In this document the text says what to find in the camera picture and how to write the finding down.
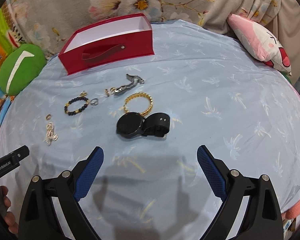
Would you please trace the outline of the left human hand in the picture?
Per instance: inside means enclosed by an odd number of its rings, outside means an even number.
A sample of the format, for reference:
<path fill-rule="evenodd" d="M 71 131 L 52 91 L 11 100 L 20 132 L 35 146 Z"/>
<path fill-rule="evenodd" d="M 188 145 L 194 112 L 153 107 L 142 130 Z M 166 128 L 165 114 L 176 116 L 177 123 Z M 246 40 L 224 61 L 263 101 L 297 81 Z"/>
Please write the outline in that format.
<path fill-rule="evenodd" d="M 8 188 L 5 186 L 1 186 L 0 187 L 2 190 L 2 195 L 3 195 L 3 203 L 4 206 L 6 208 L 6 216 L 4 217 L 4 220 L 6 222 L 6 224 L 8 225 L 8 230 L 10 233 L 17 235 L 18 234 L 18 229 L 19 229 L 19 225 L 16 222 L 15 216 L 11 211 L 8 211 L 8 209 L 11 207 L 11 201 L 10 199 L 7 197 L 8 194 Z"/>

